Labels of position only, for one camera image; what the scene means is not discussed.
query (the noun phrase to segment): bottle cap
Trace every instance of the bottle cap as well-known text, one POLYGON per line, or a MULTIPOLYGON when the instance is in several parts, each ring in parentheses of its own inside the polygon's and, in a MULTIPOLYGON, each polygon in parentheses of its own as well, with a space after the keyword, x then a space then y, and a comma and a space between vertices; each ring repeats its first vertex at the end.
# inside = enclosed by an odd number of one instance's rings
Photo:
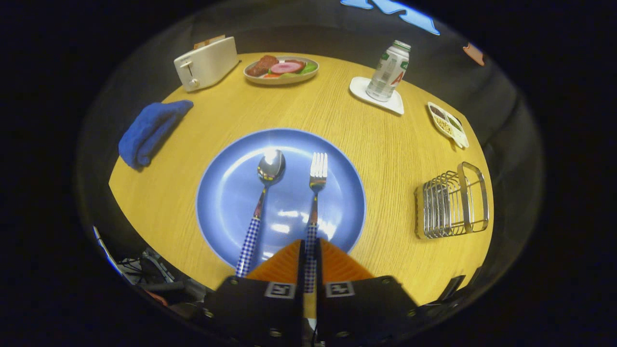
POLYGON ((397 47, 400 47, 400 48, 402 48, 402 49, 404 49, 406 51, 410 51, 412 49, 412 47, 410 45, 408 45, 407 43, 400 42, 399 40, 394 40, 393 45, 397 46, 397 47))

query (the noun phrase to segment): white plate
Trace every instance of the white plate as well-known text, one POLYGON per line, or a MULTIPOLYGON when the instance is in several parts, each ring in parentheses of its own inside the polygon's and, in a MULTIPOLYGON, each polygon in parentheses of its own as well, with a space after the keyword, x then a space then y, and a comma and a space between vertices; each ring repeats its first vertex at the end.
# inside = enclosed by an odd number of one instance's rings
POLYGON ((249 81, 259 83, 261 85, 288 85, 290 83, 306 81, 309 78, 315 76, 317 72, 319 71, 319 63, 309 58, 298 57, 298 56, 278 56, 276 58, 278 59, 279 62, 288 61, 288 60, 293 59, 293 60, 302 61, 306 63, 313 63, 317 65, 317 69, 309 73, 305 73, 304 75, 298 75, 297 77, 288 77, 288 78, 263 78, 263 76, 265 76, 266 74, 263 74, 259 77, 248 75, 246 72, 250 70, 251 68, 253 68, 253 66, 257 65, 259 61, 256 61, 256 62, 251 63, 249 66, 247 66, 244 69, 244 76, 249 81))
POLYGON ((430 112, 431 117, 433 118, 433 123, 435 123, 435 126, 437 127, 437 129, 439 129, 439 132, 444 134, 446 137, 449 137, 449 138, 453 139, 454 142, 456 142, 456 144, 459 147, 461 147, 461 148, 469 147, 469 141, 467 140, 467 135, 465 135, 465 129, 463 128, 463 125, 458 121, 458 119, 456 119, 456 117, 454 117, 448 111, 446 111, 443 108, 433 104, 432 102, 427 103, 427 105, 428 105, 428 111, 430 112), (441 117, 439 117, 438 115, 436 115, 433 112, 433 110, 431 110, 431 106, 433 106, 436 109, 440 110, 441 113, 443 113, 446 117, 448 117, 448 119, 450 119, 451 121, 455 122, 461 128, 462 131, 459 131, 454 126, 452 126, 452 124, 450 122, 447 122, 446 120, 444 120, 441 117), (439 123, 437 123, 437 119, 441 119, 444 122, 449 123, 448 125, 449 125, 451 133, 448 133, 445 129, 443 129, 441 127, 441 125, 439 125, 439 123))
POLYGON ((379 107, 392 110, 398 114, 403 114, 405 112, 405 109, 403 107, 403 99, 400 98, 400 94, 396 90, 392 93, 392 97, 388 101, 378 101, 371 98, 366 93, 366 88, 368 87, 368 84, 370 82, 370 78, 354 77, 351 79, 351 83, 349 83, 349 90, 351 90, 351 92, 358 98, 364 101, 368 101, 379 107))

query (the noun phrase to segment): spoon handle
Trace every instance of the spoon handle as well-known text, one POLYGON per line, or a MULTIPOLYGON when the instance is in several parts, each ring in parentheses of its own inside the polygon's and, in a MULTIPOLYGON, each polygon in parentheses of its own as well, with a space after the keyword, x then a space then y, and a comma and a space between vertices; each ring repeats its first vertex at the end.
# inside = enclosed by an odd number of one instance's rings
POLYGON ((262 190, 262 195, 259 197, 255 212, 253 212, 253 218, 251 224, 249 224, 249 230, 244 237, 244 243, 242 244, 242 250, 240 250, 240 258, 238 258, 238 264, 236 265, 236 276, 246 277, 251 269, 251 259, 253 259, 253 253, 255 251, 255 244, 257 244, 257 233, 259 232, 259 226, 262 223, 262 206, 263 199, 266 196, 266 188, 262 190))
POLYGON ((251 218, 251 224, 249 225, 249 231, 246 232, 244 238, 244 244, 242 245, 242 251, 240 251, 240 258, 236 265, 236 276, 246 277, 251 269, 251 259, 253 258, 253 252, 255 251, 255 244, 257 243, 257 232, 262 221, 258 217, 251 218))

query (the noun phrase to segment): plate of food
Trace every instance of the plate of food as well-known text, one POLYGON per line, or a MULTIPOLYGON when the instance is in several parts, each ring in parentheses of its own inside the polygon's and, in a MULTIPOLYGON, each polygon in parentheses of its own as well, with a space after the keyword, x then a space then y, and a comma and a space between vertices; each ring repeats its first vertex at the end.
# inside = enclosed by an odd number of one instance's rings
POLYGON ((306 81, 319 71, 319 63, 298 56, 265 55, 244 69, 244 76, 261 85, 287 85, 306 81))
POLYGON ((452 138, 461 148, 469 147, 469 141, 467 140, 463 125, 456 117, 432 102, 428 103, 428 109, 435 126, 442 134, 452 138))

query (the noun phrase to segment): bottle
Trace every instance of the bottle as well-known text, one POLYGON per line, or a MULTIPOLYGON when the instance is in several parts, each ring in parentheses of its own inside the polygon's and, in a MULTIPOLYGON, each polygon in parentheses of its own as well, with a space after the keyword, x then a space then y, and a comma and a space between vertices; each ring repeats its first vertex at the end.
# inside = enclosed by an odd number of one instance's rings
POLYGON ((366 93, 378 101, 388 101, 399 82, 403 79, 409 64, 411 46, 395 40, 381 55, 377 70, 373 74, 366 93))

